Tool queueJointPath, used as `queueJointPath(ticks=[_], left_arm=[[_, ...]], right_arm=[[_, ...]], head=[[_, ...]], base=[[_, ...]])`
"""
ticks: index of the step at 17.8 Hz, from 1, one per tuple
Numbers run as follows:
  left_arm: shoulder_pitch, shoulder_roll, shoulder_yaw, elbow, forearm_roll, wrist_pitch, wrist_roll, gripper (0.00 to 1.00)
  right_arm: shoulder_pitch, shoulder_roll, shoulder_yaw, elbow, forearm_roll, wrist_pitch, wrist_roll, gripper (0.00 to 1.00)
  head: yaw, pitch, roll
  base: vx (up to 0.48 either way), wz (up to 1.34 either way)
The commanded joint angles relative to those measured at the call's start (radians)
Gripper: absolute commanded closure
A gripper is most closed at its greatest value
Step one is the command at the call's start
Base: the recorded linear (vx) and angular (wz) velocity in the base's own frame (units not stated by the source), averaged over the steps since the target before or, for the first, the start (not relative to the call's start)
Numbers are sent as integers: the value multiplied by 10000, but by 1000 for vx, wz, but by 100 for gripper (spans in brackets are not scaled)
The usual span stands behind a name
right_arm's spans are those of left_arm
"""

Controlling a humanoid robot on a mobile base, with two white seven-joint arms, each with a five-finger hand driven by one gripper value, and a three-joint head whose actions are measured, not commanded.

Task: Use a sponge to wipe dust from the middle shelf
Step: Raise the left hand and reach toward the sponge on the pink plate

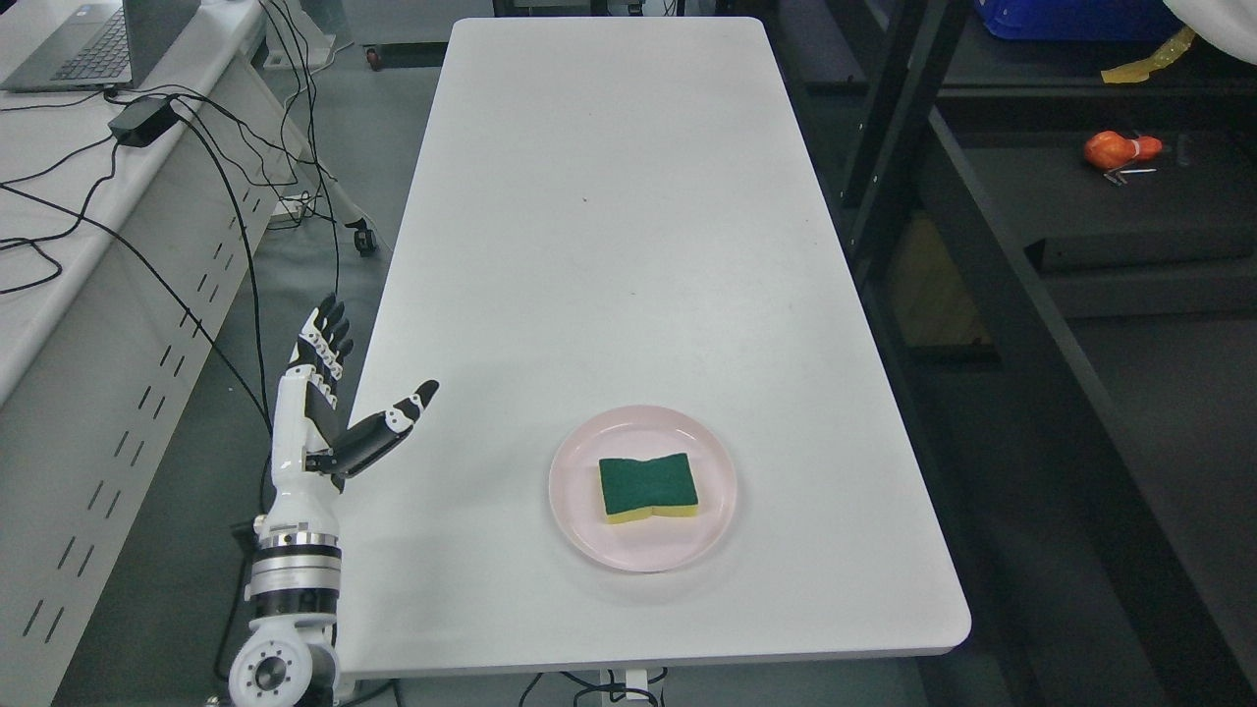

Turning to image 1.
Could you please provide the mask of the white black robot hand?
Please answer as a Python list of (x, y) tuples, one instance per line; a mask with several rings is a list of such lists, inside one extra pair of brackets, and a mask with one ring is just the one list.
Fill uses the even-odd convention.
[(409, 438), (437, 392), (437, 381), (427, 380), (393, 406), (343, 425), (338, 392), (353, 348), (344, 304), (327, 294), (302, 323), (279, 380), (269, 470), (275, 498), (254, 525), (261, 547), (295, 543), (297, 533), (337, 536), (333, 506), (346, 482)]

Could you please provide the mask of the white robot forearm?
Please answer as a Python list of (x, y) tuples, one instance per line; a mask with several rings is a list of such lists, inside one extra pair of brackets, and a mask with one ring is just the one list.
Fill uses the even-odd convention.
[(246, 600), (250, 635), (228, 676), (235, 706), (333, 706), (342, 550), (333, 533), (287, 531), (260, 540)]

